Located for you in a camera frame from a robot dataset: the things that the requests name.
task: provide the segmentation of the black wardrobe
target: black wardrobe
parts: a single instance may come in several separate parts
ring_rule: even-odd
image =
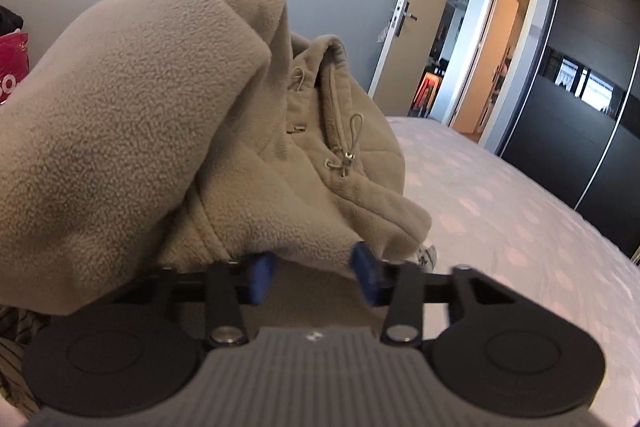
[[[640,0],[556,0],[502,158],[632,256],[640,246]]]

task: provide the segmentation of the bed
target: bed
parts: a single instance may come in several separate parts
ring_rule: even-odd
[[[582,217],[450,128],[389,118],[406,158],[405,195],[430,211],[436,272],[469,264],[589,331],[607,359],[593,412],[640,419],[640,269]],[[426,306],[425,334],[446,327]]]

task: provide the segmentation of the beige fleece jacket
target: beige fleece jacket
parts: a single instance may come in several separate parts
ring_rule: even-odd
[[[292,36],[285,0],[103,0],[0,128],[6,305],[68,313],[154,264],[274,251],[282,295],[326,280],[359,306],[335,275],[353,243],[402,259],[430,227],[342,44]]]

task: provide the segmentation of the gray ribbed panel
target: gray ribbed panel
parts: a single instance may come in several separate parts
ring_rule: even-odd
[[[213,351],[175,397],[116,419],[46,410],[31,427],[604,427],[585,409],[542,420],[486,413],[440,384],[421,354],[367,329],[264,328],[247,346]],[[158,369],[162,378],[162,369]]]

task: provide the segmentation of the doorway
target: doorway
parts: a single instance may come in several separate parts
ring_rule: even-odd
[[[491,0],[450,126],[478,143],[520,39],[530,0]]]
[[[463,79],[472,63],[472,55],[447,63],[447,55],[458,47],[456,39],[465,40],[463,46],[473,49],[481,37],[480,19],[484,20],[488,6],[481,0],[472,17],[465,14],[469,0],[398,0],[376,68],[369,96],[387,116],[430,116],[451,123],[453,107],[441,110],[438,117],[431,109],[447,106],[460,97]],[[521,35],[529,33],[533,9],[521,28]],[[519,60],[513,56],[514,63]]]

